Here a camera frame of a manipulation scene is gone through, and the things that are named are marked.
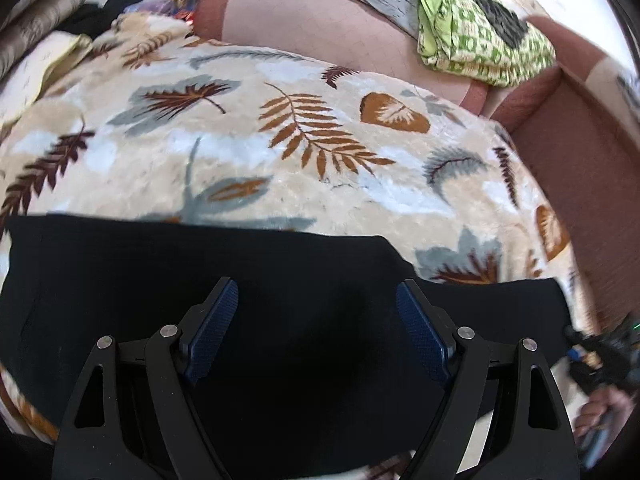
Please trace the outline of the person's right hand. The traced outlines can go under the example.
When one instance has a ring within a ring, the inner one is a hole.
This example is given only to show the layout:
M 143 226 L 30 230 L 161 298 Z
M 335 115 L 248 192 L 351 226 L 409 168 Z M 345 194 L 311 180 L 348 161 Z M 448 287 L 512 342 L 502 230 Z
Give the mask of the person's right hand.
M 582 406 L 574 421 L 574 437 L 582 438 L 591 428 L 598 426 L 602 417 L 610 412 L 613 420 L 610 422 L 608 444 L 611 444 L 620 434 L 634 410 L 634 398 L 615 386 L 597 389 L 590 394 L 586 404 Z

